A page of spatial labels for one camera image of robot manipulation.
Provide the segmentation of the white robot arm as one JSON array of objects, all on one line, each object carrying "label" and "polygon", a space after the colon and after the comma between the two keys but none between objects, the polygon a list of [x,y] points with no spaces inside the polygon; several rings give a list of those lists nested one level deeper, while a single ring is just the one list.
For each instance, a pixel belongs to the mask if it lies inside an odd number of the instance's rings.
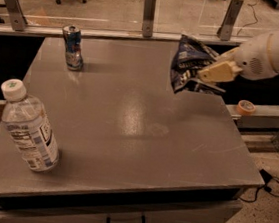
[{"label": "white robot arm", "polygon": [[238,75],[256,81],[279,75],[279,30],[257,35],[219,55],[198,75],[212,83],[231,82]]}]

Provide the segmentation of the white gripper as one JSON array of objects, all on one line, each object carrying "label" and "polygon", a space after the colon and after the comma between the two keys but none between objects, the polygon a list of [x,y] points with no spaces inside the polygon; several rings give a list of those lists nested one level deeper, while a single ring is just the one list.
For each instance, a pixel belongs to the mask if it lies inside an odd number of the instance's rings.
[{"label": "white gripper", "polygon": [[215,63],[198,71],[203,82],[231,82],[241,74],[247,80],[261,80],[275,77],[270,51],[272,33],[265,33],[247,40],[239,47],[216,57]]}]

